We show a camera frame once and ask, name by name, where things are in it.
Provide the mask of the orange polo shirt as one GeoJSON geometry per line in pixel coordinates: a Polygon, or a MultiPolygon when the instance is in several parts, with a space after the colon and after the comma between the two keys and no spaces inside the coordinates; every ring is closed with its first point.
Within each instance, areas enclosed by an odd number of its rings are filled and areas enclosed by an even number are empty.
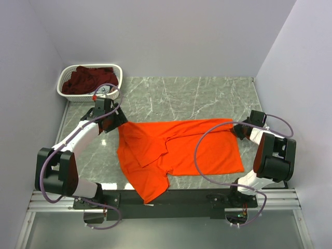
{"type": "Polygon", "coordinates": [[[169,187],[168,175],[244,172],[231,119],[127,122],[118,128],[121,170],[145,204],[169,187]]]}

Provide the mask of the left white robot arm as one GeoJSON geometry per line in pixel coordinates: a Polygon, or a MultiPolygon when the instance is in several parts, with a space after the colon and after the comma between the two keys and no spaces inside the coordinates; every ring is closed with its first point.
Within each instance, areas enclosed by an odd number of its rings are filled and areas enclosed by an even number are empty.
{"type": "Polygon", "coordinates": [[[76,156],[101,133],[113,131],[127,121],[120,103],[98,97],[94,107],[81,117],[77,127],[66,138],[38,152],[35,189],[52,204],[59,199],[49,198],[48,193],[58,194],[59,198],[82,199],[91,208],[99,208],[104,201],[102,185],[78,176],[76,156]]]}

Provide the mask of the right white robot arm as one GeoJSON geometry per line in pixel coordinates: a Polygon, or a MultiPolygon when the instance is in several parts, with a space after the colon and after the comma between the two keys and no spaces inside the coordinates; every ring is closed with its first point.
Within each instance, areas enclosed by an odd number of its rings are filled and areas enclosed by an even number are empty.
{"type": "Polygon", "coordinates": [[[236,179],[237,186],[231,186],[228,202],[234,207],[241,207],[254,200],[257,191],[279,182],[289,181],[294,173],[297,143],[265,126],[268,115],[252,110],[243,122],[235,125],[236,137],[248,139],[258,145],[253,169],[245,176],[236,179]]]}

